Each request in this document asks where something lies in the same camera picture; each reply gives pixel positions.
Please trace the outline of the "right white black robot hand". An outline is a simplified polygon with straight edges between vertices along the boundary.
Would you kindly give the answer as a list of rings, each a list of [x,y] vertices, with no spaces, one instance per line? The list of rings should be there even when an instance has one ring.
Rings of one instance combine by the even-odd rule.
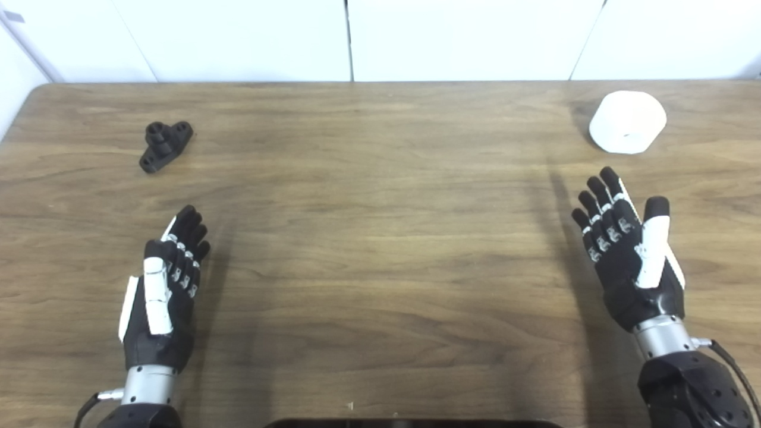
[[[639,213],[619,174],[605,167],[578,200],[571,216],[614,322],[633,331],[661,315],[684,319],[685,277],[668,242],[668,198],[649,197]]]

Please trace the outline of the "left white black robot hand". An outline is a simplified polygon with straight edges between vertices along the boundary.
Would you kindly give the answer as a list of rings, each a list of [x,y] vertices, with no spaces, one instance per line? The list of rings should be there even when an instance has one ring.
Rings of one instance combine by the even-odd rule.
[[[159,365],[180,373],[187,366],[202,261],[211,250],[206,235],[202,215],[187,205],[159,238],[146,242],[142,272],[128,279],[120,315],[126,369]]]

